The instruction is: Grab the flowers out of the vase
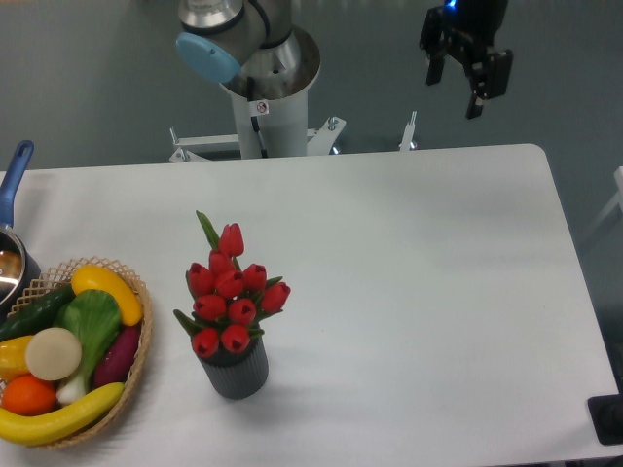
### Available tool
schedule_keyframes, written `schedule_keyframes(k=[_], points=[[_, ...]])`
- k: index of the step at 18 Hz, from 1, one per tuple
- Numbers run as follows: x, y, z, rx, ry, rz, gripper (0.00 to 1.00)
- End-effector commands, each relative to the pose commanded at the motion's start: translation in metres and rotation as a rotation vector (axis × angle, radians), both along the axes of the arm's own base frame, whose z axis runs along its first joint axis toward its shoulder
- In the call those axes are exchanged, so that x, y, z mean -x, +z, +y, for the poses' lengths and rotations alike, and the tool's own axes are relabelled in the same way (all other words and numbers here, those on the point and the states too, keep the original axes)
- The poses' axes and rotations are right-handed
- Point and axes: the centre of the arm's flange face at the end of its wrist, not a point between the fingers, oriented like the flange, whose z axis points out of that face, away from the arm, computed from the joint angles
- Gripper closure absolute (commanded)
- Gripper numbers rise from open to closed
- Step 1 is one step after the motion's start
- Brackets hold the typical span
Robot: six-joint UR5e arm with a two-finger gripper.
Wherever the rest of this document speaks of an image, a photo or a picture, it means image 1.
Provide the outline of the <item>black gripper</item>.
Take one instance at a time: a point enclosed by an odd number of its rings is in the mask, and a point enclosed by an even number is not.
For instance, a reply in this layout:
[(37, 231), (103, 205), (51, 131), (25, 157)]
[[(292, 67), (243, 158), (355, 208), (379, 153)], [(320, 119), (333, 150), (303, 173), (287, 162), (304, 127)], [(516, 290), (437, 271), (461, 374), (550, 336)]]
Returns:
[(498, 0), (457, 0), (426, 12), (420, 38), (428, 64), (425, 83), (433, 86), (441, 81), (446, 57), (459, 63), (471, 88), (468, 120), (482, 115), (486, 99), (507, 91), (513, 53), (495, 48), (507, 6)]

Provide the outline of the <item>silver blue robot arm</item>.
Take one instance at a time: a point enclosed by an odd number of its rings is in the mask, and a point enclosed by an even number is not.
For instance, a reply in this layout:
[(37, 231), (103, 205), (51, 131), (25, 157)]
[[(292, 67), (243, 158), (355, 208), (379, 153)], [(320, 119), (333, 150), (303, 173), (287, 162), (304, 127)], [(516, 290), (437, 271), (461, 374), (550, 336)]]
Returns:
[[(294, 25), (289, 1), (182, 1), (176, 49), (208, 81), (248, 101), (279, 100), (308, 88), (320, 69), (317, 44)], [(440, 82), (447, 57), (459, 63), (471, 95), (466, 116), (506, 93), (513, 53), (495, 48), (504, 1), (446, 1), (427, 10), (420, 48), (426, 83)]]

